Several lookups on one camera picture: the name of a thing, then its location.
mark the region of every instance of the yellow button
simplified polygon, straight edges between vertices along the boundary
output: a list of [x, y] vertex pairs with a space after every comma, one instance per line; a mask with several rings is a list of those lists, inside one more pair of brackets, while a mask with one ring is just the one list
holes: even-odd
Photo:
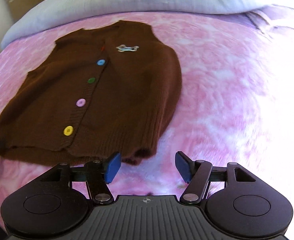
[[74, 131], [74, 128], [72, 126], [67, 126], [64, 129], [64, 135], [69, 136], [72, 134], [73, 131]]

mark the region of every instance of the brown knit vest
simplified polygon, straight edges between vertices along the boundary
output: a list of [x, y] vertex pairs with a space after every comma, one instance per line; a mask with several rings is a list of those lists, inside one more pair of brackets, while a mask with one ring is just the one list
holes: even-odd
[[[120, 45], [139, 46], [119, 52]], [[154, 155], [182, 88], [175, 51], [150, 25], [119, 21], [56, 41], [0, 115], [0, 155], [42, 165]]]

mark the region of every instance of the bed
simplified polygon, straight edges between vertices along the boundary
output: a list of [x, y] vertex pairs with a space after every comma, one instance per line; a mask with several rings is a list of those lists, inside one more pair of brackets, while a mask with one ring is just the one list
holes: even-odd
[[[240, 163], [294, 208], [294, 0], [46, 0], [2, 41], [0, 113], [56, 39], [118, 20], [150, 24], [176, 51], [183, 89], [157, 154], [122, 164], [112, 194], [180, 197], [187, 185], [174, 160], [183, 151], [214, 166]], [[0, 158], [0, 206], [49, 168]], [[83, 183], [73, 187], [86, 194]], [[286, 236], [294, 239], [294, 217]]]

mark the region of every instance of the blue button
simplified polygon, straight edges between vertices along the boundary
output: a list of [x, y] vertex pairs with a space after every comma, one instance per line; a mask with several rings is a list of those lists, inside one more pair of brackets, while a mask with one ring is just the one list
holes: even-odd
[[104, 65], [105, 63], [106, 63], [106, 61], [105, 61], [104, 59], [100, 59], [100, 60], [97, 61], [97, 65], [98, 65], [98, 66], [102, 66], [102, 65]]

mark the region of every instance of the pink button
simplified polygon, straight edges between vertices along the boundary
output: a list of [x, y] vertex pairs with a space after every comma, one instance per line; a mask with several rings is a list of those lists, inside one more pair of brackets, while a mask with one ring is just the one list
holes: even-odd
[[77, 103], [76, 103], [76, 105], [78, 106], [78, 107], [82, 107], [82, 106], [84, 106], [86, 104], [86, 100], [85, 99], [79, 99], [78, 101], [77, 101]]

